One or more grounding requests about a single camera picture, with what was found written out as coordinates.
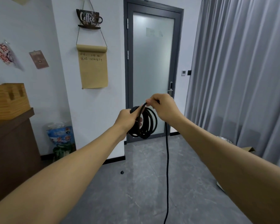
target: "cup handle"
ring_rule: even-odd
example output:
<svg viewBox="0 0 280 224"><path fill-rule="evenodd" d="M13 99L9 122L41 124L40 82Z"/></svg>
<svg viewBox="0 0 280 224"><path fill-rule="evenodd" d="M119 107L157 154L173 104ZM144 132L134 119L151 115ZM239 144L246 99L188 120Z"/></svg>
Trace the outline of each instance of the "cup handle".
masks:
<svg viewBox="0 0 280 224"><path fill-rule="evenodd" d="M98 21L98 23L102 23L103 22L103 18L101 18L100 16L98 18L102 20L101 22Z"/></svg>

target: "floor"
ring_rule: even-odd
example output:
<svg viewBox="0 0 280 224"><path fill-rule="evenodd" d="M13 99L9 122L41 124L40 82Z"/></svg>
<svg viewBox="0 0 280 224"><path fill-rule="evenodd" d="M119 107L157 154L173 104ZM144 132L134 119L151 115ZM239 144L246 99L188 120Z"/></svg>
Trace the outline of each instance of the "floor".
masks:
<svg viewBox="0 0 280 224"><path fill-rule="evenodd" d="M169 223L244 223L249 219L181 135L169 140ZM78 204L61 222L163 223L166 215L166 142L125 145L126 160L103 165Z"/></svg>

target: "curtain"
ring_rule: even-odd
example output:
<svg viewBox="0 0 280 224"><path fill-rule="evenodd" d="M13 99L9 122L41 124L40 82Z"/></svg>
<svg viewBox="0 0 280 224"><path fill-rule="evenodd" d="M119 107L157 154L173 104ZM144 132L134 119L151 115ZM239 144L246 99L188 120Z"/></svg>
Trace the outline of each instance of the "curtain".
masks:
<svg viewBox="0 0 280 224"><path fill-rule="evenodd" d="M280 0L202 0L185 116L280 166Z"/></svg>

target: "hand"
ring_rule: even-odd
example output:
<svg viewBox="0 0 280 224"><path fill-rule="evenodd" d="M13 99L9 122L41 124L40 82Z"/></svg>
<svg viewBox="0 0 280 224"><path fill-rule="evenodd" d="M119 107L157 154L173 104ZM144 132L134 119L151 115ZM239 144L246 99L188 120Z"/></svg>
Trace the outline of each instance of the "hand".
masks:
<svg viewBox="0 0 280 224"><path fill-rule="evenodd" d="M123 138L125 138L125 135L127 132L133 127L133 125L136 122L136 118L139 115L140 109L142 105L137 108L133 113L130 113L131 109L123 109L120 111L114 125L120 127L124 131Z"/></svg>
<svg viewBox="0 0 280 224"><path fill-rule="evenodd" d="M177 117L183 116L179 111L173 98L167 93L156 93L151 98L146 100L146 106L152 106L156 111L161 120L172 125L173 121Z"/></svg>

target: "door lock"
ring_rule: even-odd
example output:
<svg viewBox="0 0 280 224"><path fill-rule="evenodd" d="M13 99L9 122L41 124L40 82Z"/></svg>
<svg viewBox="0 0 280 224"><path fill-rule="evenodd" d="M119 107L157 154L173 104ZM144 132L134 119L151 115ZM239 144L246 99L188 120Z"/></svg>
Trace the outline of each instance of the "door lock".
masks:
<svg viewBox="0 0 280 224"><path fill-rule="evenodd" d="M172 91L173 91L173 82L170 82L169 90L167 90L167 92L171 97L172 97Z"/></svg>

